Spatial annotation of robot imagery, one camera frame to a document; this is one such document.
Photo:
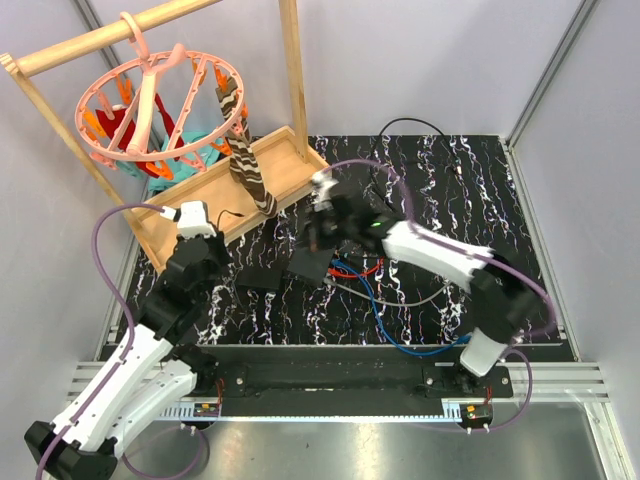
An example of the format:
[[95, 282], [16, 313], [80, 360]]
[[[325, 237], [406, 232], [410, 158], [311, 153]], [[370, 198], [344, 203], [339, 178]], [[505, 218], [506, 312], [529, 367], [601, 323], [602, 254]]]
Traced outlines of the black power adapter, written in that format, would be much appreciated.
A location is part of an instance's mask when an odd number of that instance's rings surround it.
[[275, 294], [280, 288], [283, 271], [279, 267], [261, 265], [251, 257], [243, 258], [239, 242], [244, 237], [230, 240], [225, 233], [228, 265], [222, 276], [216, 281], [210, 292], [210, 301], [226, 301], [242, 313], [249, 312], [252, 307], [252, 295]]

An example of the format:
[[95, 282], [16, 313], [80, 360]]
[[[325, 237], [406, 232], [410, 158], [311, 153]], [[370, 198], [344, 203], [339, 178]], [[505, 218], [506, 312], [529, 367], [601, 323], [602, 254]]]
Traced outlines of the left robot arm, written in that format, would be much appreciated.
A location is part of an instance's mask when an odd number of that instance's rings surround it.
[[178, 240], [109, 360], [54, 420], [25, 433], [38, 478], [110, 478], [128, 443], [164, 409], [214, 388], [215, 357], [182, 339], [230, 260], [223, 234]]

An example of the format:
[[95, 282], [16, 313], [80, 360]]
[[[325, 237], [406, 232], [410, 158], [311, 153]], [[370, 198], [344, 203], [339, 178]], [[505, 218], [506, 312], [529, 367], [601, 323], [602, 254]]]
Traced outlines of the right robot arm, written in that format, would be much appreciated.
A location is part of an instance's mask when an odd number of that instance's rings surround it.
[[313, 189], [316, 198], [305, 225], [312, 249], [349, 240], [389, 260], [438, 275], [470, 297], [472, 331], [457, 361], [454, 384], [470, 397], [486, 389], [490, 371], [546, 292], [490, 247], [463, 243], [408, 217], [385, 214], [331, 179], [314, 180]]

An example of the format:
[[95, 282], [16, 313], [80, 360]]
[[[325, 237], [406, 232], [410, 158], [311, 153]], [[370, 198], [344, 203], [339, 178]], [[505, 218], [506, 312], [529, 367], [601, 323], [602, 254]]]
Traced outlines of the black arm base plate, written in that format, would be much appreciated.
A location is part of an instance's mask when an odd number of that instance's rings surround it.
[[473, 380], [455, 366], [411, 363], [227, 364], [214, 389], [195, 397], [195, 418], [452, 417], [447, 400], [511, 399], [508, 370], [495, 367]]

